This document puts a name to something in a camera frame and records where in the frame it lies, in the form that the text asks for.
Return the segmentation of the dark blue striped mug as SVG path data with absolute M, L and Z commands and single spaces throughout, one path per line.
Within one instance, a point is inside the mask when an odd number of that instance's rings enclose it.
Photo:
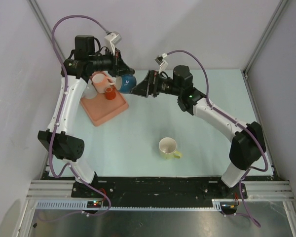
M 134 75 L 123 75 L 116 77 L 115 88 L 123 94 L 129 94 L 137 85 L 137 80 Z

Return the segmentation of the large pink mug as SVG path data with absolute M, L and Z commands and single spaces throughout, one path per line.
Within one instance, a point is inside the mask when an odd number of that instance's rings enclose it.
M 96 73 L 92 77 L 92 83 L 97 90 L 98 93 L 104 94 L 106 88 L 110 87 L 111 85 L 115 85 L 114 81 L 110 81 L 110 78 L 105 73 Z

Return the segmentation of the small orange mug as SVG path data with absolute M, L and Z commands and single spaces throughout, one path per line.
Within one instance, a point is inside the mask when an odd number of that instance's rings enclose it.
M 116 92 L 112 87 L 107 87 L 105 89 L 105 98 L 107 100 L 113 100 L 116 97 Z

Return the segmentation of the pale yellow mug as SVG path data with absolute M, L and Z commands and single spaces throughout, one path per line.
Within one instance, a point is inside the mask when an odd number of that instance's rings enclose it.
M 159 152 L 164 159 L 180 159 L 182 154 L 177 151 L 177 143 L 173 138 L 165 137 L 159 141 Z

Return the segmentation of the light grey footed mug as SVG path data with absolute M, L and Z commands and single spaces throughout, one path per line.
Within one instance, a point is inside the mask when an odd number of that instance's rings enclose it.
M 83 92 L 83 98 L 85 99 L 92 99 L 94 97 L 96 97 L 98 94 L 97 90 L 95 89 L 95 87 L 91 84 L 88 85 L 84 92 Z

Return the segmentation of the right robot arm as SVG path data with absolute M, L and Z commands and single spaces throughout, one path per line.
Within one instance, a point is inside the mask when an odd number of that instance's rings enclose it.
M 188 66 L 176 66 L 171 78 L 163 72 L 150 70 L 144 80 L 131 90 L 131 94 L 142 97 L 157 97 L 160 93 L 176 96 L 183 112 L 203 119 L 231 142 L 230 164 L 218 185 L 222 197 L 231 197 L 236 192 L 235 185 L 253 169 L 252 164 L 266 158 L 261 125 L 255 121 L 242 122 L 214 105 L 208 95 L 194 87 Z

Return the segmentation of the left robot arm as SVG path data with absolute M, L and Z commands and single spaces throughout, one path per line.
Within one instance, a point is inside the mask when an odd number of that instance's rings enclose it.
M 95 49 L 94 36 L 79 35 L 69 58 L 61 60 L 61 89 L 55 112 L 38 140 L 48 150 L 49 160 L 57 158 L 73 169 L 77 181 L 85 182 L 82 191 L 89 197 L 99 193 L 94 182 L 96 172 L 82 157 L 84 141 L 73 136 L 74 121 L 80 105 L 95 126 L 101 125 L 128 108 L 124 94 L 136 86 L 135 71 L 128 67 L 117 43 L 121 36 L 110 32 L 105 36 L 105 53 Z

